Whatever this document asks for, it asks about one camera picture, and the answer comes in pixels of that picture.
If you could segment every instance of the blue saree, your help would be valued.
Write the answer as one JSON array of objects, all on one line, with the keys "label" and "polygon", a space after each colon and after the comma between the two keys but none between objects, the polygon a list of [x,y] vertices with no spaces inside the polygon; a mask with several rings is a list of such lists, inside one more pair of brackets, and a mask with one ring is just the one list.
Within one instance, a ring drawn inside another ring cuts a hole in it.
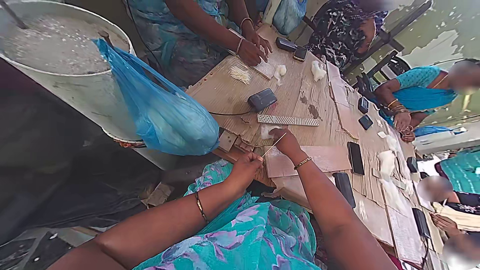
[{"label": "blue saree", "polygon": [[[223,181],[232,167],[225,160],[207,165],[185,195]],[[307,211],[287,200],[257,199],[245,193],[197,235],[133,270],[320,270],[313,260],[316,240]]]},{"label": "blue saree", "polygon": [[[437,66],[424,66],[400,74],[396,78],[400,83],[400,90],[393,93],[394,97],[410,112],[424,112],[428,115],[436,112],[457,97],[457,93],[452,89],[427,88],[438,77],[440,71]],[[381,110],[379,114],[393,126],[393,117],[387,116]]]}]

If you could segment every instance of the teal fabric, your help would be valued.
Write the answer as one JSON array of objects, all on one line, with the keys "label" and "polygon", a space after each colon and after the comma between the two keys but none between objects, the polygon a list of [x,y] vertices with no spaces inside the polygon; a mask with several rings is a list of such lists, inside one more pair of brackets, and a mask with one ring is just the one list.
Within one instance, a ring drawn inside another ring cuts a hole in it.
[{"label": "teal fabric", "polygon": [[442,170],[452,182],[453,190],[480,194],[480,147],[467,148],[455,157],[440,162]]},{"label": "teal fabric", "polygon": [[[185,195],[222,182],[232,167],[225,160],[207,165]],[[307,211],[287,200],[257,203],[257,199],[245,193],[197,235],[133,270],[319,270]]]},{"label": "teal fabric", "polygon": [[[217,23],[239,31],[230,21],[225,0],[194,0]],[[196,84],[228,52],[192,32],[168,9],[164,0],[127,0],[133,21],[157,59],[161,73],[177,86]]]},{"label": "teal fabric", "polygon": [[[436,112],[438,107],[451,103],[457,97],[457,93],[452,89],[427,88],[440,71],[437,66],[424,66],[400,74],[396,78],[400,83],[400,90],[393,93],[394,97],[411,112],[421,111],[428,115]],[[382,111],[379,111],[379,114],[393,126],[393,117]]]}]

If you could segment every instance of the wooden stick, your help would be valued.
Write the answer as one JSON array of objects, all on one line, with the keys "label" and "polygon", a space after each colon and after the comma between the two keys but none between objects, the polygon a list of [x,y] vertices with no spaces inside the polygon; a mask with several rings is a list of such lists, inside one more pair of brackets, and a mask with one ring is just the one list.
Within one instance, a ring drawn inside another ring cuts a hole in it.
[{"label": "wooden stick", "polygon": [[285,136],[285,135],[287,135],[286,132],[285,132],[285,134],[283,134],[283,135],[278,139],[278,141],[276,141],[276,142],[265,152],[265,154],[262,156],[262,158],[263,158],[263,157],[268,153],[268,151],[270,151],[270,150],[276,145],[276,143],[279,142],[279,141],[283,138],[283,136]]}]

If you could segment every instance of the white barrel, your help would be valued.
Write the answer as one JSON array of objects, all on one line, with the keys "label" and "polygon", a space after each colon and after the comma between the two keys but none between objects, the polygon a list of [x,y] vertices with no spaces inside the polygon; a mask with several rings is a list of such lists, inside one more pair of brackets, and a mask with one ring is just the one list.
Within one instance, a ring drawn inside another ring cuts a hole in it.
[{"label": "white barrel", "polygon": [[[115,33],[126,40],[130,48],[129,52],[135,54],[132,43],[125,32],[105,18],[90,11],[43,0],[10,2],[9,6],[20,18],[51,14],[84,20],[102,26],[107,29],[107,32]],[[13,19],[6,11],[0,9],[0,36],[4,36],[12,24],[14,24]],[[3,54],[3,44],[1,42],[0,57],[101,126],[110,136],[113,135],[131,141],[141,140],[135,132],[135,123],[128,113],[123,95],[113,78],[111,70],[83,75],[45,72],[9,59]],[[135,150],[163,170],[171,169],[177,161],[177,156],[157,150],[148,148],[137,148]]]}]

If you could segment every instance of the bundle of cotton swabs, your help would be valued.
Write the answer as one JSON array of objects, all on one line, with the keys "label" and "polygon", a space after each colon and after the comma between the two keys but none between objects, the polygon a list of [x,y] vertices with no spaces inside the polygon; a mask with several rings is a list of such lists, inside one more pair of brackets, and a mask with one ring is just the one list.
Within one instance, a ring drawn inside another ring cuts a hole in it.
[{"label": "bundle of cotton swabs", "polygon": [[242,70],[238,66],[232,66],[230,68],[230,76],[246,85],[250,83],[250,74],[248,73],[248,69]]}]

